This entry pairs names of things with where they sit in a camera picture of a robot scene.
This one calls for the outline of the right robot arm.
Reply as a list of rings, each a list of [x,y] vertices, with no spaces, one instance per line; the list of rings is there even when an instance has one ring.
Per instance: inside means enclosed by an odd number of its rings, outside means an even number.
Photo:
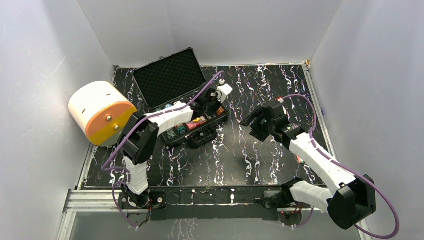
[[[357,176],[337,165],[310,136],[306,126],[291,121],[279,101],[259,105],[240,122],[250,127],[250,135],[263,142],[269,136],[281,143],[292,154],[303,160],[324,182],[326,187],[310,184],[296,177],[281,186],[281,192],[265,197],[266,205],[278,200],[288,207],[306,203],[329,214],[341,229],[347,230],[376,212],[376,193],[368,175]]]

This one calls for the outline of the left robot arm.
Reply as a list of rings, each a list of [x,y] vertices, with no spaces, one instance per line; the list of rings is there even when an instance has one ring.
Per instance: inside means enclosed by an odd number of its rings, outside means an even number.
[[[131,115],[118,141],[123,144],[127,174],[127,183],[121,187],[122,202],[135,208],[145,208],[150,202],[148,160],[160,136],[171,148],[186,144],[191,149],[217,137],[218,125],[229,117],[223,103],[232,91],[229,84],[220,83],[209,86],[195,101],[186,96],[163,110]]]

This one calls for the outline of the red card deck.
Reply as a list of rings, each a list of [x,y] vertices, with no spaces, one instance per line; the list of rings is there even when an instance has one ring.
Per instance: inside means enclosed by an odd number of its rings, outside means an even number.
[[[199,122],[193,122],[193,120],[192,120],[192,121],[187,122],[187,123],[186,123],[187,128],[188,128],[189,130],[193,130],[193,129],[197,128],[198,126],[200,126],[200,125],[202,125],[202,124],[204,124],[204,123],[206,123],[206,122],[208,121],[208,120],[207,120],[206,118],[204,118],[203,116],[202,116],[201,118],[202,118],[202,120],[201,120],[201,121],[199,121]]]

